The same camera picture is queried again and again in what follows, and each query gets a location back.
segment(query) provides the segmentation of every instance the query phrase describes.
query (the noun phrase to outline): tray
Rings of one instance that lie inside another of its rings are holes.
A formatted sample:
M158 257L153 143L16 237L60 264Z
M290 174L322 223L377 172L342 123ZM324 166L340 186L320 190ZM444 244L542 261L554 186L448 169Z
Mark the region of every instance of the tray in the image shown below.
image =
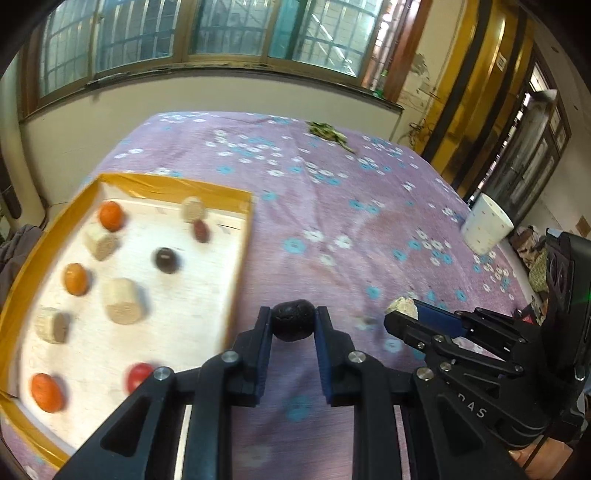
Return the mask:
M200 197L211 238L198 243L180 217L180 202ZM116 200L126 213L119 248L104 261L83 245L82 232L100 203ZM226 347L252 220L252 196L227 187L139 174L101 174L41 238L8 296L0 317L0 408L21 436L57 468L125 399L124 377L137 362L175 371L201 366ZM181 268L165 274L153 263L169 247ZM61 284L64 267L91 272L89 292L75 297ZM117 325L106 315L101 284L126 277L139 285L145 317ZM41 307L68 312L66 343L41 340L34 319ZM36 373L58 378L63 411L43 412L31 398Z

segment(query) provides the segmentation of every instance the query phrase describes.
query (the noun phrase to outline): human hand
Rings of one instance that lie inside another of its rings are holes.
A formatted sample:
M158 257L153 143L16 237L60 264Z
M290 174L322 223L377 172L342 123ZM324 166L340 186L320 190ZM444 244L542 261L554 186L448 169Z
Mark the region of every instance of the human hand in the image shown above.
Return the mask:
M520 466L524 466L535 447L536 444L532 443L523 450L510 450L509 454ZM528 465L525 473L531 480L551 480L569 459L571 453L573 453L573 449L565 443L547 439Z

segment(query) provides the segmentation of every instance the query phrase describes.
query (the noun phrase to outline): floral tablecloth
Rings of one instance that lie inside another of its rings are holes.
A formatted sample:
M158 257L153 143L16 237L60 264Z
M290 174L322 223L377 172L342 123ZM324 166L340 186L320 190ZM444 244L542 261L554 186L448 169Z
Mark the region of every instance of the floral tablecloth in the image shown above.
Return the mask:
M309 134L298 119L161 113L122 140L88 180L133 171L254 193L238 331L252 327L261 305L304 298L326 305L358 349L411 371L423 354L384 330L391 300L409 296L452 311L525 306L500 250L479 257L463 243L459 229L469 210L431 165L407 148L342 131L354 154ZM312 338L274 339L261 405L233 416L236 479L350 478L353 410L326 405ZM5 420L2 429L35 480L53 476Z

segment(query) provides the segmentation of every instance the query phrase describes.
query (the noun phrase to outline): gray cloth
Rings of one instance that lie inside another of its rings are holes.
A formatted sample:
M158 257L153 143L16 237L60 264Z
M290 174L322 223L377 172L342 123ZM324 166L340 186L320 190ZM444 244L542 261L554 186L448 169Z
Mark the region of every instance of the gray cloth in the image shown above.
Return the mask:
M43 230L39 227L24 225L0 247L0 311L4 308L12 282L42 234Z

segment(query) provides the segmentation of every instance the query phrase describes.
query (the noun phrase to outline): beige chunk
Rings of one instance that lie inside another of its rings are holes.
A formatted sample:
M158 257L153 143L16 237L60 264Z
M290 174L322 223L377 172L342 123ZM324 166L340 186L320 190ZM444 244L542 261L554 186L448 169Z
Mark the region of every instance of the beige chunk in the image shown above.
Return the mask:
M48 343L64 343L68 333L66 315L57 309L42 308L35 319L37 336Z
M93 222L86 228L84 245L97 260L104 260L110 256L118 244L116 235L98 222Z
M205 218L205 207L197 197L187 197L181 204L181 217L185 222L193 223Z
M414 304L413 299L406 299L404 297L399 297L394 300L388 308L386 309L386 315L392 312L400 312L405 315L408 315L415 320L418 320L418 310L417 306Z
M128 278L112 278L102 289L107 315L115 323L130 325L144 315L138 287Z

